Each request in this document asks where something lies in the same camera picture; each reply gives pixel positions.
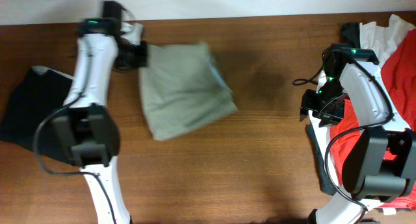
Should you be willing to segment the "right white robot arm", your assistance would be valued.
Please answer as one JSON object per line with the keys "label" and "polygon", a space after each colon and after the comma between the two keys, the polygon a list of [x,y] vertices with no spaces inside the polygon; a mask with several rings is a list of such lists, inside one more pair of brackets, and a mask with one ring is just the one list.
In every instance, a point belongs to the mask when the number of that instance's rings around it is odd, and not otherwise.
{"label": "right white robot arm", "polygon": [[335,194],[309,223],[359,223],[369,211],[411,193],[415,132],[396,110],[377,62],[324,62],[300,108]]}

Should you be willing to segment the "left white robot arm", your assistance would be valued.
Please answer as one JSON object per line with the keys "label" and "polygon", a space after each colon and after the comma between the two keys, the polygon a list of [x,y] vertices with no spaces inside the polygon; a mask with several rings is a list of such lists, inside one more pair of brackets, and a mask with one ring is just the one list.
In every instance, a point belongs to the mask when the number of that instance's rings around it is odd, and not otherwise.
{"label": "left white robot arm", "polygon": [[64,105],[51,124],[70,162],[79,168],[98,223],[131,223],[118,178],[120,132],[107,110],[113,65],[146,65],[147,44],[108,34],[85,34],[77,41],[74,78]]}

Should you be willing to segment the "khaki green shorts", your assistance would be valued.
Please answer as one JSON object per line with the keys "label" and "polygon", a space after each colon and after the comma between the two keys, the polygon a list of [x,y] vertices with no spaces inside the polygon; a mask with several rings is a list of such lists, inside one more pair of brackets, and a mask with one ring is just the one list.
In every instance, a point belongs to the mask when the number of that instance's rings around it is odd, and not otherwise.
{"label": "khaki green shorts", "polygon": [[205,43],[149,45],[139,85],[142,111],[157,141],[190,133],[238,110]]}

